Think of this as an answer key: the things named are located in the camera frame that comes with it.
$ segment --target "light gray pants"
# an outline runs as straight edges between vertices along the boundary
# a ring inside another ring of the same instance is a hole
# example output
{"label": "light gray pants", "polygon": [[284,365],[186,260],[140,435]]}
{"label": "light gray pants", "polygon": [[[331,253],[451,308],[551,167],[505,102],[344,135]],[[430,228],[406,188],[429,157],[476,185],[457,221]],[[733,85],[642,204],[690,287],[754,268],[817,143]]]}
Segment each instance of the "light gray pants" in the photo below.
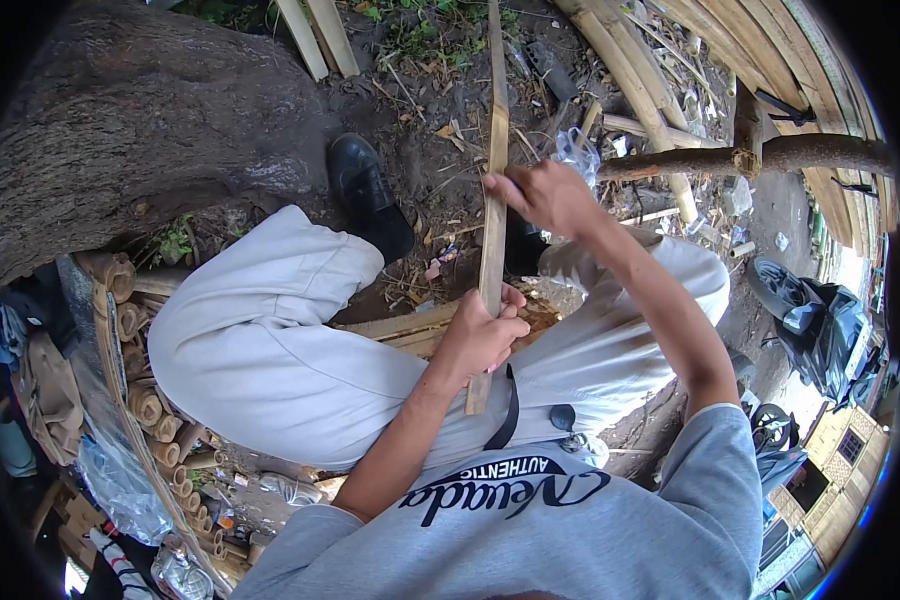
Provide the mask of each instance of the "light gray pants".
{"label": "light gray pants", "polygon": [[[648,247],[716,324],[730,279],[709,250],[656,236]],[[201,266],[153,320],[153,374],[174,404],[229,440],[325,470],[352,468],[394,418],[427,363],[323,325],[383,268],[370,243],[312,224],[287,206]],[[576,409],[576,432],[597,434],[674,377],[626,291],[575,244],[552,246],[540,273],[588,294],[575,313],[510,357],[520,417],[510,446],[564,437],[554,404]],[[506,369],[486,412],[453,401],[425,468],[483,449],[507,414]]]}

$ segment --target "tree branch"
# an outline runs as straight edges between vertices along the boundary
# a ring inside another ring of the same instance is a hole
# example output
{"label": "tree branch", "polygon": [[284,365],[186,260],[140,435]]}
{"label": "tree branch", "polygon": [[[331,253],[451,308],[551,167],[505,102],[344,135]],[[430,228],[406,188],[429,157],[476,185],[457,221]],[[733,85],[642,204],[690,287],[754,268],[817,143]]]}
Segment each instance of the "tree branch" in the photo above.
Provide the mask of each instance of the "tree branch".
{"label": "tree branch", "polygon": [[[602,180],[627,182],[674,173],[738,175],[733,148],[687,148],[613,158],[600,166]],[[894,176],[890,149],[881,141],[836,133],[781,135],[763,145],[763,171],[786,173],[810,167],[853,169]]]}

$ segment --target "black shoe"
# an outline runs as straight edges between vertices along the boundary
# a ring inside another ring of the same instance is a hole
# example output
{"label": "black shoe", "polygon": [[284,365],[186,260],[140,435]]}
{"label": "black shoe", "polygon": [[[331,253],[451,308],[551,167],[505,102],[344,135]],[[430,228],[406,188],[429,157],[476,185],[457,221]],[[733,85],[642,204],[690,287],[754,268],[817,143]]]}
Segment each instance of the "black shoe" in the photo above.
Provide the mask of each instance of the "black shoe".
{"label": "black shoe", "polygon": [[356,133],[336,138],[327,150],[327,174],[349,217],[348,233],[373,244],[387,265],[414,249],[414,229],[396,205],[380,157],[366,139]]}
{"label": "black shoe", "polygon": [[540,229],[506,208],[506,244],[504,270],[515,278],[540,275],[540,256],[549,244],[540,238]]}

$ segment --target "window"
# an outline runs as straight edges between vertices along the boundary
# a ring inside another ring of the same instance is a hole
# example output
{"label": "window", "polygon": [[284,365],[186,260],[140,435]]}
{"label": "window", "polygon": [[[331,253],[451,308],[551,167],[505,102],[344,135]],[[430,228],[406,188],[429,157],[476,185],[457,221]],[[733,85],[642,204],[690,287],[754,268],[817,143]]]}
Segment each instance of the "window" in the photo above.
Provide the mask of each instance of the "window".
{"label": "window", "polygon": [[840,456],[845,458],[846,462],[853,465],[853,463],[857,461],[857,457],[860,456],[861,450],[864,450],[864,442],[850,429],[847,429],[846,433],[843,434],[843,441],[837,446],[837,451],[840,452]]}

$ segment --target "man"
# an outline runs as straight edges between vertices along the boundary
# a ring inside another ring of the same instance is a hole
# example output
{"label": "man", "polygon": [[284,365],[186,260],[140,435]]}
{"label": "man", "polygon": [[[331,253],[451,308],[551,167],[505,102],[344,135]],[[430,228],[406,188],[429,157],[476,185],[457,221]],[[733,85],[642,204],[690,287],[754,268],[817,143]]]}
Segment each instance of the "man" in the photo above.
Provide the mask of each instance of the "man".
{"label": "man", "polygon": [[[572,240],[542,246],[512,219],[509,270],[586,302],[511,356],[526,300],[504,286],[492,318],[471,291],[427,363],[323,326],[413,246],[370,144],[339,138],[328,171],[354,234],[286,207],[194,272],[150,329],[154,375],[183,410],[252,449],[352,468],[232,597],[749,597],[760,482],[712,326],[730,288],[719,258],[613,221],[565,165],[508,167],[486,190]],[[486,371],[487,410],[466,416],[465,386]],[[659,492],[598,470],[596,434],[674,373],[686,422]]]}

